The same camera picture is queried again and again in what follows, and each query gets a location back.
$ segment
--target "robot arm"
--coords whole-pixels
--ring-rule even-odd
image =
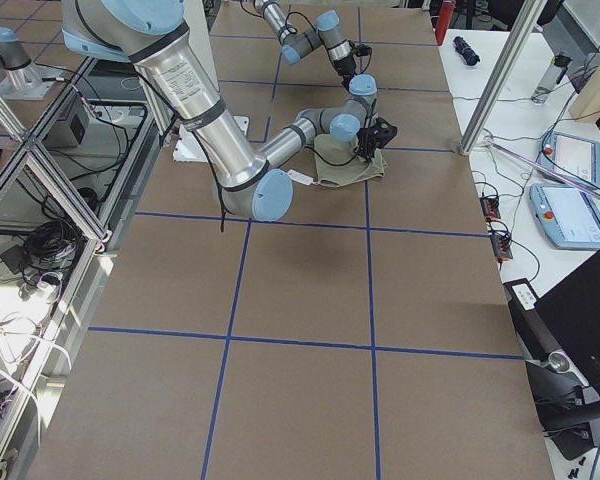
[[[340,18],[334,10],[323,13],[316,19],[316,29],[298,33],[289,22],[289,15],[282,12],[275,0],[254,0],[256,11],[262,15],[282,45],[282,56],[290,65],[298,63],[324,45],[329,60],[342,77],[342,85],[349,88],[349,82],[356,76],[356,60],[371,54],[368,45],[355,45],[347,40],[340,29]]]
[[[375,82],[359,75],[354,82],[367,79],[373,88],[352,90],[339,109],[302,112],[296,122],[254,151],[191,50],[183,14],[182,0],[156,0],[150,10],[145,2],[63,0],[65,43],[83,55],[130,61],[144,68],[177,110],[183,126],[207,150],[221,205],[236,215],[277,220],[291,204],[293,186],[276,167],[319,133],[338,135],[346,130],[349,133],[342,138],[353,138],[375,115]]]
[[[18,37],[5,27],[0,27],[0,69],[7,72],[15,89],[32,88],[42,83],[35,64],[22,47]]]

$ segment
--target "white label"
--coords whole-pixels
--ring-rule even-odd
[[[514,285],[512,288],[513,293],[516,294],[516,297],[518,297],[525,310],[533,310],[535,308],[536,297],[526,283]]]
[[[303,185],[313,185],[314,183],[313,178],[305,175],[304,173],[296,172],[295,170],[289,170],[287,175],[289,175],[291,180],[294,182],[298,182]]]
[[[187,62],[180,62],[159,75],[161,82],[168,88],[170,97],[186,102],[202,90],[200,79]]]

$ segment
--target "black object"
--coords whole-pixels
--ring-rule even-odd
[[[469,44],[462,37],[456,37],[453,39],[453,45],[456,48],[456,52],[462,55],[464,61],[470,67],[475,66],[479,61],[480,57],[476,55],[476,52],[469,46]]]
[[[547,292],[536,310],[600,393],[600,250]]]
[[[95,212],[96,208],[100,204],[100,200],[98,199],[98,194],[93,188],[90,187],[81,187],[78,189],[78,193],[87,202],[87,205],[91,209],[91,211]]]
[[[565,458],[573,460],[600,443],[600,250],[536,300],[533,309],[524,310],[512,295],[514,283],[505,284],[509,308],[531,355],[542,361],[561,347],[593,386],[577,390],[574,385],[569,391],[558,382],[568,380],[566,375],[527,368],[534,395],[553,399],[537,405],[540,421]],[[546,388],[551,393],[542,393]],[[564,430],[577,435],[556,435]]]
[[[555,416],[556,412],[582,408],[577,405],[595,404],[600,400],[595,390],[580,386],[570,375],[553,373],[530,362],[525,362],[525,366],[540,423],[562,456],[567,460],[575,460],[600,445],[600,418],[565,429],[551,430],[547,426],[547,419]]]
[[[491,248],[493,249],[493,255],[496,257],[499,263],[505,260],[512,260],[513,254],[511,253],[511,238],[507,239],[505,234],[499,232],[491,232],[489,234],[491,240]]]
[[[524,0],[489,0],[489,15],[504,23],[507,30],[511,30],[523,3]],[[538,25],[545,25],[553,20],[563,3],[564,0],[549,0],[540,13]]]
[[[22,271],[22,258],[23,250],[20,245],[14,245],[0,254],[0,260],[14,275]]]
[[[509,301],[509,312],[513,325],[531,356],[544,362],[551,352],[560,350],[560,345],[551,335],[538,312],[534,308],[527,309],[522,304],[514,292],[514,287],[517,285],[525,285],[531,292],[534,303],[538,301],[538,295],[527,280],[506,282],[504,288]]]
[[[357,74],[357,62],[355,57],[368,57],[373,53],[371,47],[363,43],[356,45],[352,41],[349,41],[349,46],[351,47],[349,55],[333,62],[333,68],[336,73],[342,77],[342,86],[347,90],[349,89],[349,82],[351,82],[353,77]]]
[[[358,155],[371,161],[376,148],[386,147],[397,134],[398,127],[377,117],[374,125],[358,131]]]

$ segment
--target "metal rack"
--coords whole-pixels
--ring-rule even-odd
[[[74,85],[79,84],[95,64],[94,59],[85,60],[69,81]],[[148,96],[151,97],[149,101],[142,100],[147,106],[146,116],[137,127],[138,134],[129,146],[126,160],[109,186],[106,202],[97,213],[90,208],[58,161],[43,145],[43,139],[60,113],[75,100],[74,88],[65,84],[30,129],[25,127],[9,104],[0,97],[0,125],[17,142],[11,158],[4,163],[0,172],[0,204],[5,201],[10,188],[26,168],[28,174],[35,176],[84,237],[80,258],[76,260],[66,282],[63,281],[62,295],[51,309],[41,332],[46,342],[38,343],[26,368],[19,372],[22,384],[39,394],[44,392],[49,378],[53,378],[56,384],[61,384],[68,375],[68,366],[47,342],[64,345],[71,357],[75,358],[111,270],[111,256],[119,248],[127,220],[134,211],[146,177],[157,157],[160,148],[159,131],[151,109],[148,108],[150,102],[156,103],[156,99],[153,95]],[[115,97],[107,100],[121,101]],[[162,132],[168,126],[167,120],[161,114],[157,123]],[[8,231],[9,228],[8,222],[0,222],[0,232]],[[22,231],[23,226],[17,225],[17,228]],[[11,479],[17,478],[26,470],[26,464],[37,450],[36,424],[32,402],[23,392],[15,392],[4,418],[0,420],[0,479],[4,478],[7,471]]]

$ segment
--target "metal frame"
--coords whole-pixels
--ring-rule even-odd
[[[461,155],[469,155],[478,141],[480,132],[484,128],[484,125],[498,100],[498,96],[509,78],[509,74],[511,73],[511,70],[513,70],[516,61],[525,46],[527,38],[533,30],[546,3],[547,0],[525,0],[522,5],[518,18],[513,24],[513,28],[509,34],[509,38],[507,38],[507,42],[493,68],[493,72],[482,92],[480,101],[471,116],[471,120],[469,120],[465,134],[458,146],[458,152]]]
[[[95,63],[95,59],[86,59],[76,70],[77,74],[73,76],[71,82],[73,84],[79,83],[82,76],[86,75],[95,66]],[[111,235],[107,230],[107,222],[110,221],[112,215],[118,214],[119,211],[116,211],[117,203],[120,200],[125,185],[129,182],[129,178],[133,177],[133,172],[141,169],[142,172],[146,174],[148,170],[145,168],[144,163],[153,163],[147,161],[141,165],[138,164],[138,160],[145,152],[143,149],[145,148],[147,140],[152,142],[150,152],[157,150],[156,128],[153,123],[154,117],[151,114],[151,110],[148,108],[147,118],[137,136],[136,142],[134,142],[131,147],[127,161],[120,169],[118,178],[110,192],[109,200],[102,206],[103,208],[99,216],[96,216],[96,214],[88,207],[85,200],[78,194],[77,189],[67,178],[64,171],[59,168],[53,156],[41,143],[41,139],[48,133],[53,122],[58,118],[62,110],[69,102],[73,101],[74,96],[75,92],[73,88],[70,85],[65,85],[58,96],[45,109],[35,126],[30,130],[20,122],[13,110],[5,100],[0,97],[0,124],[13,140],[20,143],[19,146],[15,148],[11,158],[8,161],[5,161],[4,167],[0,173],[0,201],[9,191],[18,175],[20,175],[23,169],[27,167],[44,185],[60,207],[67,212],[75,222],[76,226],[87,238],[84,251],[78,260],[75,269],[68,278],[65,291],[58,302],[58,307],[49,318],[43,333],[43,338],[52,342],[56,342],[60,338],[64,339],[65,335],[67,335],[67,339],[71,340],[70,347],[76,347],[86,333],[87,322],[72,323],[69,320],[65,321],[65,319],[68,318],[67,315],[69,314],[70,309],[73,308],[72,303],[74,298],[76,298],[77,292],[79,292],[78,289],[80,288],[81,283],[83,281],[89,282],[89,295],[97,296],[92,295],[92,293],[100,292],[102,284],[106,281],[106,274],[102,272],[95,276],[91,274],[87,275],[87,272],[100,272],[102,268],[94,253],[101,248],[102,243]],[[155,102],[156,105],[159,105],[161,102],[159,98],[153,95],[153,92],[147,94],[147,97],[150,97],[149,101]],[[166,112],[161,118],[160,123],[161,130],[163,131],[170,127],[170,118]],[[125,208],[121,210],[122,214],[129,213],[129,209]],[[116,230],[120,229],[126,229],[125,222],[120,222],[119,227],[116,227]],[[122,233],[116,231],[115,235],[118,237],[122,235]],[[91,299],[85,298],[83,300],[81,309],[92,312],[95,307],[89,304]],[[60,364],[56,361],[56,357],[52,355],[52,352],[53,350],[48,345],[44,343],[38,345],[35,353],[30,359],[30,363],[23,371],[22,383],[26,387],[31,389],[36,387],[43,369],[48,370],[49,368],[52,368],[54,371],[65,371],[64,367],[57,368]],[[7,448],[16,444],[20,445],[20,442],[22,441],[27,441],[27,439],[22,439],[21,428],[28,428],[29,434],[35,432],[35,414],[33,414],[33,417],[31,416],[32,410],[28,407],[29,404],[28,397],[22,392],[17,392],[7,417],[0,422],[0,468]],[[33,433],[33,436],[29,435],[29,437],[31,437],[29,440],[35,438],[35,433]],[[30,451],[33,451],[36,448],[37,447],[34,447],[33,444],[28,447],[23,446],[22,453],[27,456]],[[18,459],[16,462],[21,463],[21,460],[25,461],[24,459]]]
[[[27,137],[27,129],[0,96],[0,123],[14,140],[22,142]]]

